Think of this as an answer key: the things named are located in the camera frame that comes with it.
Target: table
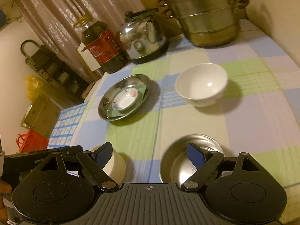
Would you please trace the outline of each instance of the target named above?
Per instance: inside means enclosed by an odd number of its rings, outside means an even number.
[[[256,26],[245,19],[240,22],[239,37],[225,46],[202,49],[180,35],[170,40],[160,58],[105,75],[88,102],[62,112],[48,148],[91,149],[109,141],[125,157],[124,182],[160,183],[159,163],[168,146],[186,134],[205,134],[228,156],[250,153],[284,187],[288,203],[281,222],[300,217],[300,69]],[[187,68],[209,62],[229,75],[225,95],[213,106],[188,105],[175,92],[174,82]],[[124,120],[100,119],[103,94],[132,74],[155,81],[148,100]]]

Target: stainless steel bowl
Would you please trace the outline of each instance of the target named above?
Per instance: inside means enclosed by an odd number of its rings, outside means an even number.
[[[134,107],[130,112],[128,112],[124,116],[109,117],[107,115],[108,107],[109,107],[111,101],[114,99],[115,95],[120,91],[120,89],[132,87],[132,86],[135,86],[138,84],[145,84],[145,86],[146,86],[146,91],[145,91],[145,94],[144,94],[141,104]],[[150,87],[151,87],[151,80],[146,75],[143,75],[143,74],[131,75],[131,76],[128,76],[128,77],[120,80],[119,82],[114,84],[112,87],[110,87],[109,90],[103,95],[103,97],[99,103],[99,106],[98,106],[98,114],[99,114],[100,118],[104,119],[105,121],[111,122],[111,121],[123,119],[126,116],[130,115],[131,113],[136,111],[145,102],[146,98],[149,95]]]
[[[207,151],[218,151],[224,153],[220,145],[211,137],[203,134],[189,134],[174,141],[160,162],[160,180],[163,183],[177,183],[179,187],[197,169],[186,156],[189,143],[195,143]]]

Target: blue checkered cloth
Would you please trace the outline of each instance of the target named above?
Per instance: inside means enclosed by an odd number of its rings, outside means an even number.
[[[64,109],[52,131],[47,149],[69,146],[75,129],[83,115],[88,102]]]

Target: yellow plastic bag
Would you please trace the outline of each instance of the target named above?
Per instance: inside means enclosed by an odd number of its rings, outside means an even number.
[[[26,77],[27,98],[35,101],[40,95],[42,98],[50,98],[61,109],[69,108],[75,104],[68,97],[55,89],[51,84],[34,75]]]

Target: white bowl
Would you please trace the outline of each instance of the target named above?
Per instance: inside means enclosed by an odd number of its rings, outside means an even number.
[[[137,100],[138,91],[136,88],[127,88],[116,95],[112,102],[115,111],[123,111],[131,107]]]
[[[224,68],[203,63],[182,72],[175,81],[175,90],[188,104],[206,107],[223,97],[227,83]]]

